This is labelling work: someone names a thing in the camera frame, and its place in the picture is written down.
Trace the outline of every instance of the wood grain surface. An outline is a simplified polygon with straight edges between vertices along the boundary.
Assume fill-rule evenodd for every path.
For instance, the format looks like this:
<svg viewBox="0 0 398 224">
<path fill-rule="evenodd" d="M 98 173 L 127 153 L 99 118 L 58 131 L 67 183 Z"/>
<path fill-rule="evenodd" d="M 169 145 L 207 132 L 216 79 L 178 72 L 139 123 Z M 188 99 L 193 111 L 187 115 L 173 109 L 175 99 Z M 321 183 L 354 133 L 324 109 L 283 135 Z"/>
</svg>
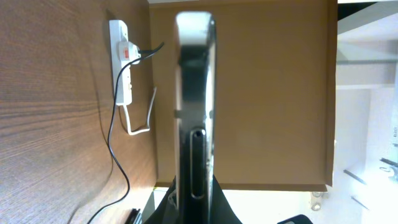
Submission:
<svg viewBox="0 0 398 224">
<path fill-rule="evenodd" d="M 157 9 L 157 8 L 192 7 L 192 6 L 222 6 L 230 4 L 272 2 L 272 1 L 274 0 L 189 0 L 189 1 L 152 3 L 149 5 L 149 8 Z"/>
<path fill-rule="evenodd" d="M 105 141 L 113 107 L 108 21 L 122 19 L 129 39 L 149 49 L 149 5 L 9 0 L 0 13 L 0 223 L 85 223 L 126 191 Z M 135 128 L 152 96 L 152 62 L 131 71 Z M 156 182 L 154 130 L 129 136 L 119 113 L 112 146 L 132 192 L 93 223 L 124 223 Z"/>
</svg>

